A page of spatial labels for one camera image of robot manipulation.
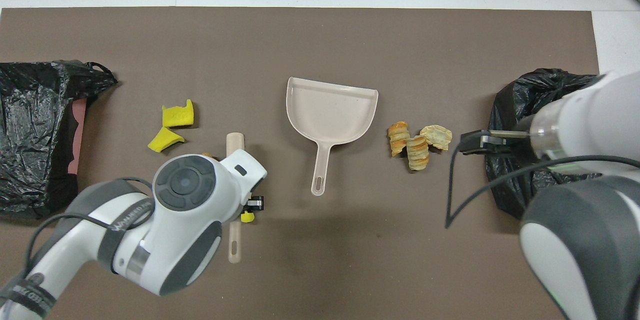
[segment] brown mat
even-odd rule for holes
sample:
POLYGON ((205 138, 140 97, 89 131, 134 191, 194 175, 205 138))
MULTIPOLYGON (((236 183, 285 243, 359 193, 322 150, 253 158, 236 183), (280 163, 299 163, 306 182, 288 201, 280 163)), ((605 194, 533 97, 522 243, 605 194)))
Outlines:
MULTIPOLYGON (((386 128, 485 127, 493 97, 536 68, 598 72, 589 12, 351 8, 3 9, 0 61, 96 61, 121 86, 88 111, 80 188, 153 178, 173 156, 223 157, 227 133, 269 175, 266 209, 243 227, 243 260, 223 241, 190 287, 157 297, 95 263, 59 299, 57 319, 561 319, 526 265, 518 222, 485 194, 444 229, 450 153, 410 173, 386 128), (290 76, 379 91, 369 131, 334 147, 311 195, 316 146, 290 125, 290 76), (161 106, 196 104, 188 141, 147 149, 161 106)), ((487 183, 461 156, 459 203, 487 183)), ((34 227, 0 224, 0 282, 21 269, 34 227)))

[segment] trash bag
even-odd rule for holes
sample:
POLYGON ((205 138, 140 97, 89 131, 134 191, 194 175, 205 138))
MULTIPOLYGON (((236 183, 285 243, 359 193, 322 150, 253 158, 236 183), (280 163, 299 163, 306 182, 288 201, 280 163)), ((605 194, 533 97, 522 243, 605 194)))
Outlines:
POLYGON ((39 219, 78 195, 73 101, 116 83, 94 62, 0 63, 0 216, 39 219))
MULTIPOLYGON (((489 118, 489 130, 514 130, 522 118, 534 115, 543 106, 566 94, 597 83, 600 78, 599 75, 577 75, 561 69, 537 69, 523 74, 497 93, 489 118)), ((484 157, 484 167, 489 181, 521 168, 514 158, 490 155, 484 157)), ((542 169, 510 179, 492 188, 491 192, 498 209, 519 220, 531 199, 543 188, 596 176, 562 175, 542 169)))

